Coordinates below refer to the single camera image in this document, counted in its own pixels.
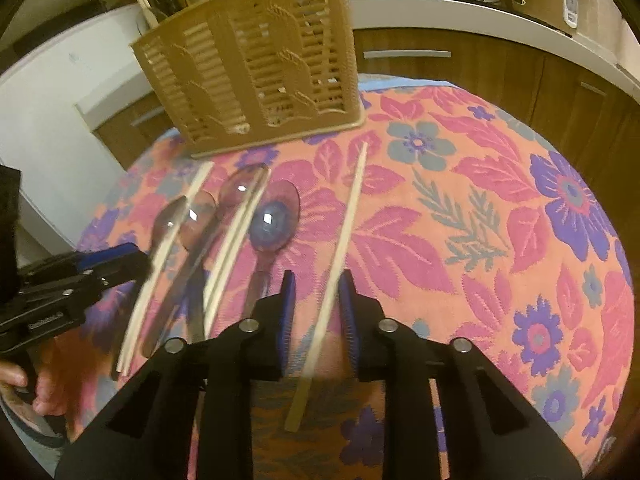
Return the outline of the person's left hand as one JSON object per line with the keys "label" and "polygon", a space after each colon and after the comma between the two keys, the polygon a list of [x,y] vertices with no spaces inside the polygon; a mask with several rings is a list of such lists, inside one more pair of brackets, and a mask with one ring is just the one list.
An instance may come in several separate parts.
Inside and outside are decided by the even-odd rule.
{"label": "person's left hand", "polygon": [[32,409],[41,416],[62,416],[66,413],[68,396],[61,352],[51,342],[38,351],[35,365],[36,378],[29,379],[26,370],[18,364],[1,361],[2,387],[26,388],[35,393]]}

